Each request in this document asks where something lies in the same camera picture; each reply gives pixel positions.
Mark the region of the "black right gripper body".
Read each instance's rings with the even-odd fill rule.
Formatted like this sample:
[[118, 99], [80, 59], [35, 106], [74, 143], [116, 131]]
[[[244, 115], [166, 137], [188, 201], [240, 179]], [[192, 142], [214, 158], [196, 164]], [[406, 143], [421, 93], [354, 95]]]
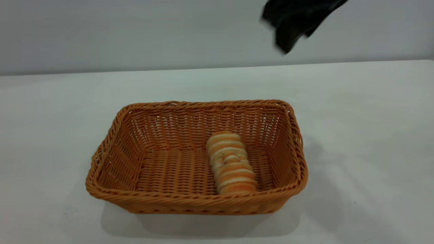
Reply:
[[301, 21], [319, 26], [347, 0], [268, 0], [261, 18], [277, 28], [284, 21]]

